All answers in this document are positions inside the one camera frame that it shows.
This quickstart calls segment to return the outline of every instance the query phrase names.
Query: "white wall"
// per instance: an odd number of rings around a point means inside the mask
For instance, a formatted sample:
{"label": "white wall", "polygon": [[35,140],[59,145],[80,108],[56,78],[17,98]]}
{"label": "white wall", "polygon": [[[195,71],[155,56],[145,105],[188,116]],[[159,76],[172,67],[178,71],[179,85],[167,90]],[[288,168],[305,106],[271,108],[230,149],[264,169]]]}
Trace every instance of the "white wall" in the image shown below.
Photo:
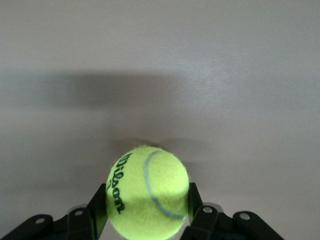
{"label": "white wall", "polygon": [[318,239],[319,63],[317,0],[0,1],[0,236],[150,143],[227,215]]}

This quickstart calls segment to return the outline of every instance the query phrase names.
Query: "screw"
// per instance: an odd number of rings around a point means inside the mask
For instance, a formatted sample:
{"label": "screw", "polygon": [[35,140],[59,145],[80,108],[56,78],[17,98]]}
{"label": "screw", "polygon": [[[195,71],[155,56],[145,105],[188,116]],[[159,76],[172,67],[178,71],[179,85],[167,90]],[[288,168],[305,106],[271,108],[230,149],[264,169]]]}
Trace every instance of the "screw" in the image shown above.
{"label": "screw", "polygon": [[239,217],[240,217],[242,220],[245,220],[245,221],[250,220],[250,216],[249,216],[248,214],[246,214],[245,212],[240,213]]}
{"label": "screw", "polygon": [[76,211],[74,213],[75,216],[80,216],[81,214],[83,214],[84,212],[82,210]]}
{"label": "screw", "polygon": [[38,218],[34,223],[35,224],[42,224],[45,221],[45,219],[43,217]]}
{"label": "screw", "polygon": [[203,211],[204,211],[206,214],[210,214],[210,213],[212,213],[212,208],[209,207],[209,206],[205,206],[205,207],[203,208]]}

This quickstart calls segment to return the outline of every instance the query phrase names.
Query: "ball fuzz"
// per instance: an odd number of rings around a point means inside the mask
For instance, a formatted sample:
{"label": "ball fuzz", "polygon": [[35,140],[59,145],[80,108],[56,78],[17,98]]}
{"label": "ball fuzz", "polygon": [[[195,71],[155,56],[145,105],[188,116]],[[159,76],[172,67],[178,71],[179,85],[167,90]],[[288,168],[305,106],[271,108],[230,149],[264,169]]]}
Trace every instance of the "ball fuzz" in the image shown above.
{"label": "ball fuzz", "polygon": [[188,214],[189,177],[172,154],[140,146],[123,155],[106,182],[106,210],[128,240],[166,240]]}

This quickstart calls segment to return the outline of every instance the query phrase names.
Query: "tennis ball seam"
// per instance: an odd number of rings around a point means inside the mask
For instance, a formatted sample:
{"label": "tennis ball seam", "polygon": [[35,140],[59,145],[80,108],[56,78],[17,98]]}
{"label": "tennis ball seam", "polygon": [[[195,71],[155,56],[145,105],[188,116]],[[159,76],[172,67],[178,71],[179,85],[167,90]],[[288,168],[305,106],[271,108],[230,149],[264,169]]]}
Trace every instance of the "tennis ball seam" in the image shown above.
{"label": "tennis ball seam", "polygon": [[146,160],[144,161],[144,168],[143,168],[143,172],[144,172],[144,180],[146,183],[146,188],[150,194],[150,197],[152,199],[152,201],[154,202],[154,204],[156,205],[156,207],[167,217],[169,218],[173,218],[173,219],[179,219],[179,220],[183,220],[184,216],[179,215],[179,214],[175,214],[173,212],[170,212],[169,210],[165,209],[164,206],[162,206],[162,204],[158,201],[157,197],[155,196],[151,184],[150,184],[150,179],[149,179],[149,169],[148,169],[148,165],[149,162],[152,160],[152,157],[157,154],[157,153],[161,153],[161,150],[155,150],[153,152],[151,152],[148,157],[146,158]]}

